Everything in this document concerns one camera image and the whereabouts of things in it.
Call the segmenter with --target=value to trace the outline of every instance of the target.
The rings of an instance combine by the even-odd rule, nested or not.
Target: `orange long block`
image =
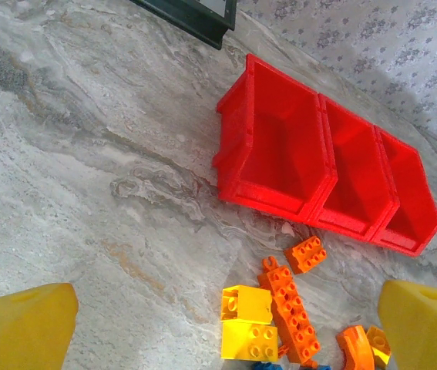
[[[308,272],[326,258],[326,251],[316,236],[284,250],[284,254],[294,274]]]
[[[360,325],[346,328],[336,336],[345,353],[344,370],[374,370],[374,357],[364,328]]]
[[[279,353],[287,352],[289,362],[312,365],[312,356],[321,350],[316,331],[297,293],[288,267],[278,267],[276,258],[263,260],[264,273],[257,276],[259,284],[273,295],[271,313],[281,339]]]

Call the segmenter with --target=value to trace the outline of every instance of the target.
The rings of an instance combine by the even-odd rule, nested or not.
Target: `floral wallpaper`
[[[437,136],[437,0],[238,0],[237,7]]]

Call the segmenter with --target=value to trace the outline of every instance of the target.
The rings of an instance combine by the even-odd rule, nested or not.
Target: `marble floor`
[[[333,369],[386,279],[437,286],[437,235],[411,259],[217,199],[248,52],[418,147],[437,202],[437,143],[242,12],[217,51],[127,0],[0,1],[0,295],[73,283],[64,369],[248,368],[220,359],[221,289],[312,234],[328,259],[295,280]]]

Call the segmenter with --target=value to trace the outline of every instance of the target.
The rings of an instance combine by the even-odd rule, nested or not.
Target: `yellow building block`
[[[59,370],[77,312],[71,284],[0,297],[0,370]]]
[[[271,324],[271,292],[266,289],[236,285],[225,288],[221,297],[221,321],[234,320]]]
[[[221,358],[275,362],[278,332],[274,326],[224,321]]]
[[[437,369],[437,288],[386,281],[378,313],[399,370]]]
[[[385,370],[386,366],[388,366],[389,357],[391,356],[391,349],[389,348],[385,333],[380,328],[371,326],[369,330],[367,330],[366,335],[371,345],[375,365]]]

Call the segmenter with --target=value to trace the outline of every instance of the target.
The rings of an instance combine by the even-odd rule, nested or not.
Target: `black object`
[[[237,0],[214,0],[223,9],[223,16],[201,4],[201,2],[212,3],[212,0],[131,1],[218,50],[221,49],[225,32],[228,29],[232,31],[235,29]]]

